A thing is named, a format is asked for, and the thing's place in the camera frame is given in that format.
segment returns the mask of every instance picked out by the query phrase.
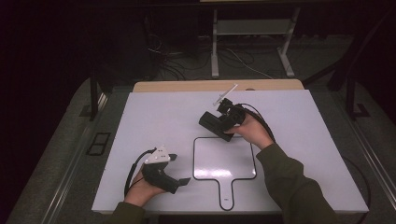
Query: dark background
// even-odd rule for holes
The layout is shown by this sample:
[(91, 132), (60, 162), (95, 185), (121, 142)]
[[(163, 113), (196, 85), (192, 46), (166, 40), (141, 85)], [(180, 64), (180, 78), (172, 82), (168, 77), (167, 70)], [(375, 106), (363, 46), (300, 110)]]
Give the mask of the dark background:
[[(366, 0), (306, 6), (295, 35), (365, 36), (390, 4)], [(91, 73), (97, 75), (103, 91), (151, 80), (156, 59), (146, 49), (149, 41), (144, 31), (194, 51), (198, 35), (211, 35), (213, 18), (208, 9), (81, 9), (71, 2), (51, 1), (3, 0), (0, 10), (1, 223), (7, 220), (74, 92)], [(222, 16), (256, 18), (260, 12), (230, 10)], [(277, 7), (265, 15), (282, 13), (290, 13), (290, 8)], [(396, 122), (396, 36), (392, 32), (396, 13), (392, 14), (361, 55), (354, 74)], [(144, 20), (147, 15), (149, 23)]]

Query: white whiteboard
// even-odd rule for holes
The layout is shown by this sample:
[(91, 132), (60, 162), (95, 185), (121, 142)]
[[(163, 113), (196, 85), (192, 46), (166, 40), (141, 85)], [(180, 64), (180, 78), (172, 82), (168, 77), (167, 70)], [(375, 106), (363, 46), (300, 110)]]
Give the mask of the white whiteboard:
[[(206, 112), (219, 115), (212, 104), (223, 92), (132, 92), (126, 103), (92, 210), (111, 213), (123, 201), (131, 165), (144, 151), (165, 145), (176, 153), (165, 172), (175, 179), (192, 177), (193, 142), (215, 137), (198, 124)], [(304, 165), (304, 174), (318, 181), (324, 197), (337, 213), (366, 212), (367, 206), (345, 166), (309, 91), (234, 91), (234, 104), (255, 106), (271, 127), (277, 143)], [(259, 150), (253, 147), (256, 155)], [(233, 182), (233, 209), (219, 206), (216, 181), (191, 179), (176, 194), (156, 196), (148, 214), (271, 214), (280, 209), (269, 196), (264, 174), (255, 159), (257, 176)]]

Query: person's right hand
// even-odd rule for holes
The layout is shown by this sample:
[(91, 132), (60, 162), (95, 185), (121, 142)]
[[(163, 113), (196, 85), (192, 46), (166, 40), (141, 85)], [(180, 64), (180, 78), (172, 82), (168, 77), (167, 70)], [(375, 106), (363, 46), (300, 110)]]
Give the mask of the person's right hand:
[(264, 127), (249, 114), (246, 114), (245, 120), (241, 125), (234, 126), (225, 133), (239, 133), (245, 140), (256, 145), (261, 150), (274, 143)]

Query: gray floor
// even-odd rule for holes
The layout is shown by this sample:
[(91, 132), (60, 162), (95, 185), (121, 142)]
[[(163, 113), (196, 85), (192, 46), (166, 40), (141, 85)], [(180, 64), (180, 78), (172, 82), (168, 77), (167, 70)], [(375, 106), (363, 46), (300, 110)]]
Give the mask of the gray floor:
[[(296, 78), (303, 80), (337, 61), (351, 40), (349, 36), (330, 36), (326, 40), (314, 37), (292, 40), (288, 55)], [(268, 78), (247, 69), (229, 49), (251, 68), (273, 78), (286, 78), (276, 55), (276, 47), (281, 41), (277, 37), (221, 39), (219, 79)], [(175, 54), (168, 55), (166, 64), (172, 69), (176, 68), (186, 79), (210, 79), (208, 41), (203, 38), (202, 43), (201, 53), (187, 57), (178, 55), (177, 49), (170, 48), (170, 52)], [(177, 72), (173, 71), (161, 70), (155, 80), (176, 80)], [(356, 101), (366, 106), (371, 117), (351, 121), (344, 112), (345, 89), (329, 92), (326, 89), (329, 78), (330, 75), (323, 77), (307, 88), (311, 90), (340, 154), (353, 161), (368, 179), (371, 205), (365, 223), (396, 223), (395, 209), (366, 160), (364, 146), (355, 131), (358, 128), (364, 133), (390, 178), (395, 179), (396, 169), (391, 155), (396, 149), (396, 128), (361, 86), (357, 88)], [(116, 87), (106, 96), (106, 103), (101, 107), (98, 117), (89, 121), (89, 118), (80, 116), (84, 106), (90, 104), (89, 81), (81, 85), (8, 223), (41, 223), (42, 220), (44, 223), (100, 223), (106, 220), (106, 216), (92, 212), (91, 206), (130, 90), (131, 87)], [(85, 151), (96, 133), (111, 133), (105, 154), (87, 156)], [(367, 202), (368, 188), (361, 174), (348, 161), (346, 165)], [(360, 217), (347, 215), (340, 218), (345, 223), (356, 223)], [(235, 223), (240, 220), (238, 218), (210, 217), (202, 223)], [(249, 222), (265, 223), (263, 219), (254, 217)], [(167, 217), (159, 220), (160, 223), (184, 223), (186, 219)]]

